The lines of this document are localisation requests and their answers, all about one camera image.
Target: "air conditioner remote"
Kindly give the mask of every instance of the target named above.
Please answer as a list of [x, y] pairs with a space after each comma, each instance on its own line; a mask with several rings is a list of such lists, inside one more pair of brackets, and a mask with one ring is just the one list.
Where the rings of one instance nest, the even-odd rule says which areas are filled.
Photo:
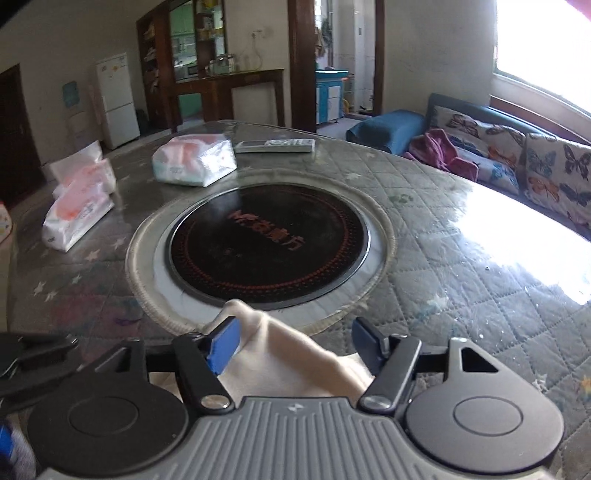
[[313, 152], [316, 141], [311, 138], [288, 140], [249, 140], [234, 147], [236, 153]]

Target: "door frame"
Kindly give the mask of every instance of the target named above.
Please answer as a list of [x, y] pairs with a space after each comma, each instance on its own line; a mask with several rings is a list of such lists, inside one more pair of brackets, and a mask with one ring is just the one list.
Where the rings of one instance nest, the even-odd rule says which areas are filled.
[[43, 174], [43, 169], [41, 165], [41, 161], [39, 160], [39, 153], [37, 152], [37, 147], [35, 145], [35, 141], [33, 139], [33, 131], [31, 130], [31, 124], [29, 123], [29, 114], [27, 112], [27, 106], [25, 104], [25, 97], [22, 93], [22, 81], [21, 81], [21, 65], [17, 63], [16, 65], [10, 67], [8, 70], [4, 70], [0, 72], [0, 80], [6, 79], [8, 77], [14, 77], [16, 82], [17, 91], [14, 92], [18, 97], [18, 102], [21, 105], [21, 109], [24, 113], [22, 118], [22, 136], [26, 137], [27, 143], [29, 143], [29, 155], [32, 157], [33, 163], [36, 163], [36, 167], [38, 169], [38, 176], [36, 179], [32, 179], [31, 188], [26, 192], [23, 192], [16, 198], [12, 199], [10, 202], [6, 202], [7, 207], [16, 205], [22, 199], [25, 199], [30, 194], [34, 193], [37, 189], [45, 185], [47, 182], [45, 175]]
[[[373, 115], [381, 115], [384, 98], [385, 2], [375, 1]], [[314, 0], [287, 0], [290, 38], [291, 126], [316, 132], [316, 58]]]

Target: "blue gripper pad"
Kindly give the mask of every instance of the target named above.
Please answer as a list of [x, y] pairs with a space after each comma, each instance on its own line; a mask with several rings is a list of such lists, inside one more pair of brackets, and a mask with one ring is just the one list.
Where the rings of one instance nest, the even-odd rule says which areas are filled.
[[220, 375], [240, 344], [240, 320], [228, 317], [209, 336], [212, 345], [207, 365], [214, 375]]
[[0, 455], [10, 460], [13, 446], [10, 430], [0, 423]]
[[379, 331], [371, 325], [364, 325], [363, 320], [357, 317], [351, 326], [351, 337], [365, 366], [372, 375], [378, 375], [386, 362], [381, 349]]

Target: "refrigerator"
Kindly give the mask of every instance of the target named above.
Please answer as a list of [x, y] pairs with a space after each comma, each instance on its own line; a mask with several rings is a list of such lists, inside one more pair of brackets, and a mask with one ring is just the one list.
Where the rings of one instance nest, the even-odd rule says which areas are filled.
[[127, 54], [96, 62], [96, 75], [105, 143], [114, 149], [139, 137]]

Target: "quilted tablecloth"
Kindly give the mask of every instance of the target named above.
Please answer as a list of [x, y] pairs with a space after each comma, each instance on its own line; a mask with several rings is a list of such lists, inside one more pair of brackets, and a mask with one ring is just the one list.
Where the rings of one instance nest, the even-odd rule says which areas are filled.
[[[566, 431], [553, 472], [591, 479], [587, 240], [498, 192], [360, 145], [229, 121], [190, 132], [224, 132], [233, 142], [316, 138], [314, 154], [241, 154], [238, 166], [294, 168], [361, 189], [388, 213], [398, 250], [367, 301], [314, 339], [339, 355], [352, 353], [350, 324], [359, 314], [384, 334], [410, 333], [432, 345], [445, 345], [451, 336], [471, 338], [562, 411]], [[170, 337], [144, 314], [124, 272], [126, 248], [139, 224], [189, 191], [154, 180], [152, 153], [168, 140], [112, 158], [116, 208], [67, 254], [40, 241], [50, 198], [20, 220], [11, 265], [11, 330], [74, 333], [87, 359], [127, 336]], [[422, 377], [419, 386], [440, 380]]]

